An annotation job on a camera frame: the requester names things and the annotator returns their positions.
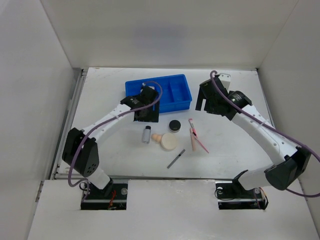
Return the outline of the small bottle black cap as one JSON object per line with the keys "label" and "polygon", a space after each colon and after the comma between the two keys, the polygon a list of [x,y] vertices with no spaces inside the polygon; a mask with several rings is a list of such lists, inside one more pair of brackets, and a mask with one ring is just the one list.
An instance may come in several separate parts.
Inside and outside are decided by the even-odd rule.
{"label": "small bottle black cap", "polygon": [[144,144],[149,144],[151,139],[151,126],[147,125],[142,134],[142,142]]}

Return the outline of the beige makeup sponge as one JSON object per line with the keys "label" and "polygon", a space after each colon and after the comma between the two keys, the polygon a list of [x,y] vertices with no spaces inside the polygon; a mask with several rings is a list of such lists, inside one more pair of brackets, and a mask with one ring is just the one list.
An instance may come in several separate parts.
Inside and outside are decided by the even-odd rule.
{"label": "beige makeup sponge", "polygon": [[155,142],[157,142],[157,143],[160,143],[160,142],[161,142],[162,137],[163,137],[162,134],[156,134],[156,133],[154,133],[154,134],[151,135],[151,138],[152,138]]}

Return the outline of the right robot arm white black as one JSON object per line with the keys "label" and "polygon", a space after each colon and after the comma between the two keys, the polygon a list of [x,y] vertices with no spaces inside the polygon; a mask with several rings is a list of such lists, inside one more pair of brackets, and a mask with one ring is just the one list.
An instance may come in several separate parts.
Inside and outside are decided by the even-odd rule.
{"label": "right robot arm white black", "polygon": [[226,117],[250,135],[271,160],[265,167],[245,170],[235,177],[231,185],[235,196],[243,197],[264,186],[284,191],[306,170],[311,152],[280,135],[244,93],[227,91],[219,76],[200,84],[195,109]]}

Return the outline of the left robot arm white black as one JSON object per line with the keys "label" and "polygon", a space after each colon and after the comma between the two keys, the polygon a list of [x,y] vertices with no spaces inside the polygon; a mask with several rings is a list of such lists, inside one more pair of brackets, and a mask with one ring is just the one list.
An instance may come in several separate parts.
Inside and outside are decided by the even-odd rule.
{"label": "left robot arm white black", "polygon": [[86,196],[94,187],[94,192],[100,198],[109,197],[113,180],[100,166],[99,144],[133,121],[151,122],[157,118],[162,95],[160,84],[155,81],[144,82],[139,94],[123,98],[100,120],[82,129],[72,128],[62,152],[62,160],[69,165],[68,185],[76,187],[84,182]]}

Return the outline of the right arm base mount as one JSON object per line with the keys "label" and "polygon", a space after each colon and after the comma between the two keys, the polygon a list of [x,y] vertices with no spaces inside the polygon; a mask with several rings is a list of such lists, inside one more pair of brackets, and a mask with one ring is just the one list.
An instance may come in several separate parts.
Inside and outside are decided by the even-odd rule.
{"label": "right arm base mount", "polygon": [[214,195],[219,210],[266,210],[268,197],[261,188],[245,190],[232,180],[216,181]]}

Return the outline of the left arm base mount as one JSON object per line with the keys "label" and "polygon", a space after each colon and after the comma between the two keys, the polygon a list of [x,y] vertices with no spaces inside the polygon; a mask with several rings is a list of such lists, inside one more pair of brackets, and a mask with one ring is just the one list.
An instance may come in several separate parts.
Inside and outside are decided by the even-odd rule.
{"label": "left arm base mount", "polygon": [[128,181],[116,179],[106,194],[92,183],[83,182],[79,185],[82,190],[80,209],[86,211],[122,211],[127,209]]}

